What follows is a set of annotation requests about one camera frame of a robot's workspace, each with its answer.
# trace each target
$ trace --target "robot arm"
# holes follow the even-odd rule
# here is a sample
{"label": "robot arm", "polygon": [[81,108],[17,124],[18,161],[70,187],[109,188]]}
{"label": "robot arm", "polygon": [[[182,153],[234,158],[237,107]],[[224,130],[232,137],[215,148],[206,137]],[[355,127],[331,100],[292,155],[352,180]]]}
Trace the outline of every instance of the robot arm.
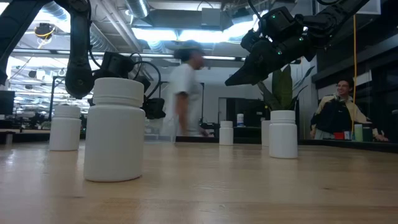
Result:
{"label": "robot arm", "polygon": [[[7,79],[8,57],[41,8],[51,0],[12,1],[0,17],[0,84]],[[71,17],[70,56],[65,84],[75,98],[86,96],[94,86],[88,61],[90,7],[85,0],[55,0]]]}
{"label": "robot arm", "polygon": [[308,61],[316,49],[324,48],[341,26],[369,0],[340,0],[315,16],[296,15],[285,7],[261,17],[257,32],[249,30],[241,46],[250,52],[244,65],[225,81],[227,86],[263,81],[271,72],[304,56]]}

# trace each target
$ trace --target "computer monitor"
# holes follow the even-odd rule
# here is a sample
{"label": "computer monitor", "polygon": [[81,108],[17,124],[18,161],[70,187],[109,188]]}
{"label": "computer monitor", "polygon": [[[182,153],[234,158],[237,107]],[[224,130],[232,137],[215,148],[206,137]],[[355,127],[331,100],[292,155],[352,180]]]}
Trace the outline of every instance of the computer monitor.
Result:
{"label": "computer monitor", "polygon": [[0,90],[0,115],[12,115],[14,111],[14,91]]}

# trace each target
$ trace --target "red object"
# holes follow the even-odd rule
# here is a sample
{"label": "red object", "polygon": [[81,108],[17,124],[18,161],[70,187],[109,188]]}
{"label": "red object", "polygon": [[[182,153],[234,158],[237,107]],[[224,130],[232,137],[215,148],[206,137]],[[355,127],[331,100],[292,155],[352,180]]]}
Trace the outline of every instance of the red object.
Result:
{"label": "red object", "polygon": [[344,140],[344,133],[334,133],[336,140]]}

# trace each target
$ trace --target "white shirt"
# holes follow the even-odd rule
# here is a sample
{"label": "white shirt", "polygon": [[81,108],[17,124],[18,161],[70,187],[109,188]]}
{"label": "white shirt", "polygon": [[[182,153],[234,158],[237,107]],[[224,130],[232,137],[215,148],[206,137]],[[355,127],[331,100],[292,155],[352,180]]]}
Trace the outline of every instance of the white shirt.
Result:
{"label": "white shirt", "polygon": [[163,130],[168,135],[180,135],[180,124],[175,112],[177,94],[184,92],[188,95],[187,132],[189,136],[199,136],[199,119],[201,116],[201,90],[195,70],[189,64],[182,64],[174,69],[169,78],[164,111],[166,117],[163,122]]}

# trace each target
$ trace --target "person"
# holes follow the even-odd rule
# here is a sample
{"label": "person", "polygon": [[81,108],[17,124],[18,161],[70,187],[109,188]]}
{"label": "person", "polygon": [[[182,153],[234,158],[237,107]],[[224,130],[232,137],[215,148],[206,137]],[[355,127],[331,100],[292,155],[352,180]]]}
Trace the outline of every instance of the person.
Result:
{"label": "person", "polygon": [[[333,133],[351,131],[353,118],[355,123],[372,123],[353,103],[349,95],[353,88],[353,79],[343,78],[337,83],[336,93],[322,98],[311,120],[310,134],[313,139],[334,139]],[[373,137],[378,141],[388,141],[377,128],[373,128]]]}
{"label": "person", "polygon": [[207,136],[207,132],[199,127],[202,88],[195,72],[205,65],[203,55],[201,45],[194,40],[184,42],[174,52],[174,57],[182,64],[169,77],[162,127],[167,135]]}

